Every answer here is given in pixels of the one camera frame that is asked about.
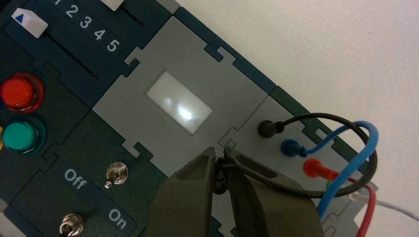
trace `gray module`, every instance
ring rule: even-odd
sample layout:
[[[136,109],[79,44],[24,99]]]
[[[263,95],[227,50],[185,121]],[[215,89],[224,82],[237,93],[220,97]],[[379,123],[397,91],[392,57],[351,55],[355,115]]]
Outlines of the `gray module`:
[[[120,76],[93,110],[125,138],[123,146],[133,156],[139,155],[134,145],[141,143],[154,155],[151,162],[167,176],[206,148],[215,146],[221,150],[227,145],[296,180],[305,189],[323,190],[324,180],[303,173],[305,159],[280,153],[280,144],[287,138],[296,139],[305,147],[315,146],[301,132],[304,125],[298,122],[287,126],[285,132],[271,139],[259,137],[259,122],[285,120],[292,115],[237,70],[231,54],[219,48],[224,58],[217,62],[204,51],[206,45],[171,17],[143,50],[136,48],[128,56],[126,63],[137,59],[140,64],[128,78]],[[164,81],[177,88],[180,96],[175,100],[171,97],[175,92],[167,92]],[[154,98],[160,94],[160,100]],[[190,100],[189,94],[198,98],[198,102],[190,104],[191,108],[206,111],[193,128],[179,121],[192,120],[193,112],[179,106],[171,108],[172,103]],[[347,164],[331,149],[331,144],[316,158],[335,170]],[[220,232],[230,236],[235,224],[228,192],[214,195],[212,203],[212,214],[222,224]],[[354,236],[358,228],[353,218],[361,208],[362,204],[351,202],[348,197],[335,198],[323,223],[326,236]]]

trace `number 2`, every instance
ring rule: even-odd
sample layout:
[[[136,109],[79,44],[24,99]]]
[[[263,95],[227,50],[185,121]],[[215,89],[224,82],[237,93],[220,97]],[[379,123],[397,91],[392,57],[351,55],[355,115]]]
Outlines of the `number 2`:
[[[78,7],[78,6],[76,6],[76,5],[71,5],[71,8],[73,8],[73,10],[68,10],[68,11],[66,11],[66,14],[67,14],[69,17],[73,18],[72,13],[76,13],[76,12],[78,12],[78,11],[79,11],[79,7]]]
[[[114,39],[109,45],[108,45],[108,50],[109,52],[114,52],[115,50],[117,50],[117,45],[120,45],[120,43]]]
[[[80,26],[83,28],[83,29],[86,29],[87,27],[89,27],[89,24],[91,23],[91,18],[90,17],[85,17],[84,18],[85,19],[85,21],[83,22],[83,21],[81,21],[80,22]]]

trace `green button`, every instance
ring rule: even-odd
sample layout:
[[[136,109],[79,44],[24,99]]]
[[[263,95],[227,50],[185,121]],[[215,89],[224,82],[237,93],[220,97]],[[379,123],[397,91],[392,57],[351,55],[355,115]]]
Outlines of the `green button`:
[[[27,122],[15,122],[4,129],[2,137],[5,147],[15,151],[26,151],[32,148],[36,130]]]

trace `number 3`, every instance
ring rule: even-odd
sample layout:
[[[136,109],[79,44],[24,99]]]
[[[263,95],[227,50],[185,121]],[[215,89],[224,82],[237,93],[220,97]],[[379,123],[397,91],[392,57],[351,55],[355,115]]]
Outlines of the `number 3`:
[[[120,43],[114,39],[109,45],[108,45],[108,50],[109,52],[114,52],[115,50],[117,50],[117,45],[120,45]]]
[[[83,22],[83,21],[81,21],[80,22],[80,26],[83,28],[83,29],[86,29],[87,27],[89,27],[89,24],[91,23],[91,18],[90,17],[85,17],[84,18],[85,19],[85,21]]]

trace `white table surface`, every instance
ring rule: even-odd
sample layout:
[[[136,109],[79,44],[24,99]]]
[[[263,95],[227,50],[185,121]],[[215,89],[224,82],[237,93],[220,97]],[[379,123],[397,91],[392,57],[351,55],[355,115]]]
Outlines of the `white table surface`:
[[[308,110],[373,122],[378,198],[419,213],[418,0],[178,2]],[[367,236],[417,237],[419,223],[378,206]]]

